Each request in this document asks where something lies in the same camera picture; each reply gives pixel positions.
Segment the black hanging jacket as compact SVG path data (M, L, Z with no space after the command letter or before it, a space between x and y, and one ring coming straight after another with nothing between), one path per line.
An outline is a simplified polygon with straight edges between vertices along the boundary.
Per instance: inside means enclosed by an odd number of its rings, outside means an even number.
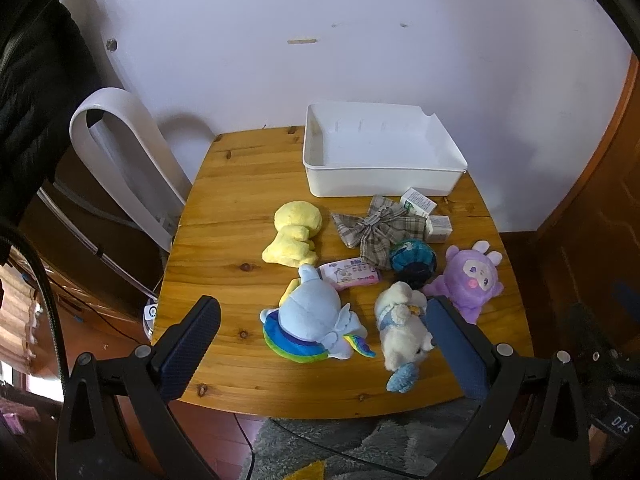
M1 220L17 226L70 145L79 104L98 90L96 64L60 0L1 48Z

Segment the grey plaid fabric bow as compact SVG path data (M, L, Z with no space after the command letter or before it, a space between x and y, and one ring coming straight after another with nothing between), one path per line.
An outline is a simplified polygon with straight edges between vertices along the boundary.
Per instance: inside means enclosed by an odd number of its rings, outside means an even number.
M426 219L381 195L372 197L364 217L332 212L331 219L345 246L358 248L362 260L381 270L390 270L390 253L396 245L426 241Z

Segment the yellow chick plush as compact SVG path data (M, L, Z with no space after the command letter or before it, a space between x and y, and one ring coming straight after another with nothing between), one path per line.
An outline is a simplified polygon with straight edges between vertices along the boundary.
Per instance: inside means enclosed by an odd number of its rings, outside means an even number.
M277 234L262 252L262 261L290 268L315 266L314 237L322 228L320 209L304 200L293 200L274 213L273 223Z

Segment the blue rainbow pony plush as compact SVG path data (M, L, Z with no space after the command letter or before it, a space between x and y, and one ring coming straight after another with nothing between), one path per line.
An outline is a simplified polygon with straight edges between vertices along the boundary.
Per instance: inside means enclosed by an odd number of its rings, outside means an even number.
M298 269L299 283L279 307L260 312L262 334L278 356L310 364L327 359L348 360L355 353L373 358L368 332L349 304L322 280L310 264Z

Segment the blue floral drawstring pouch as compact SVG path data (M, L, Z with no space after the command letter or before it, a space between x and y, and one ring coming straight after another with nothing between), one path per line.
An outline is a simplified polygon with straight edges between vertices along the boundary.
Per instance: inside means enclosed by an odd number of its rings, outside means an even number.
M405 282L412 289L420 289L435 275L437 257L423 240L409 238L390 250L390 268L396 281Z

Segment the pink wet wipes pack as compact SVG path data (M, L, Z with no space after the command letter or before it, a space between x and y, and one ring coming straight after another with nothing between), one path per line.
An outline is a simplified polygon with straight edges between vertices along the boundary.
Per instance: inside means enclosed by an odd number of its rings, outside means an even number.
M338 292L356 286L378 284L380 274L374 266L361 258L350 258L322 264L318 271L323 281L332 285Z

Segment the purple bunny plush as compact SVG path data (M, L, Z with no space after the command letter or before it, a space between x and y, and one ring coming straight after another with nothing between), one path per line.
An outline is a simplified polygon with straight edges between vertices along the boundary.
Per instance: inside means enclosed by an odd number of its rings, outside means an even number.
M484 305L503 291L497 271L502 253L489 250L487 240L478 240L468 249L449 246L445 259L442 274L424 285L422 292L427 297L446 297L466 322L475 324Z

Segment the white bear plush blue sweater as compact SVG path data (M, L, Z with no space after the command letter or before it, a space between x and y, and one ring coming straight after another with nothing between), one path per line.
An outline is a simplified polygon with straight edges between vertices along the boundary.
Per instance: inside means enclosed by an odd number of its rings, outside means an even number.
M391 372L389 392L406 393L419 378L420 365L434 349L426 327L427 300L420 290L396 282L375 301L374 314L385 369Z

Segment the white text-printed box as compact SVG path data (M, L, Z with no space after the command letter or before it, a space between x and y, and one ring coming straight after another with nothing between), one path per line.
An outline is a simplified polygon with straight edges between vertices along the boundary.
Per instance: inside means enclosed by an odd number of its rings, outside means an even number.
M429 216L425 220L425 229L427 243L446 243L452 233L452 224L448 216Z

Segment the white green small carton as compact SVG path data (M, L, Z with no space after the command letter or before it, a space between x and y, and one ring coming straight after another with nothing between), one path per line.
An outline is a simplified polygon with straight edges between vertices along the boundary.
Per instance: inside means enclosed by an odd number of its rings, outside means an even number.
M423 218L428 218L437 208L434 200L423 195L415 188L409 188L408 191L402 194L399 203L409 214L415 214Z

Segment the white plastic storage bin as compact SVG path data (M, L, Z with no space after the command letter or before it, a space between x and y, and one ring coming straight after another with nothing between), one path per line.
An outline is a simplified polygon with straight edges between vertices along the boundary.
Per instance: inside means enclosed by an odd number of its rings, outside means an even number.
M412 105L319 102L307 107L303 165L316 197L451 193L468 163L435 114Z

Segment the brown wooden door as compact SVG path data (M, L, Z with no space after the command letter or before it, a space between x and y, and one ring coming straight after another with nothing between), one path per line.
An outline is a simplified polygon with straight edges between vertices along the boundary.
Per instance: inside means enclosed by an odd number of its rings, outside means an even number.
M587 307L620 351L639 351L639 60L584 171L535 231L504 232L535 356L568 345Z

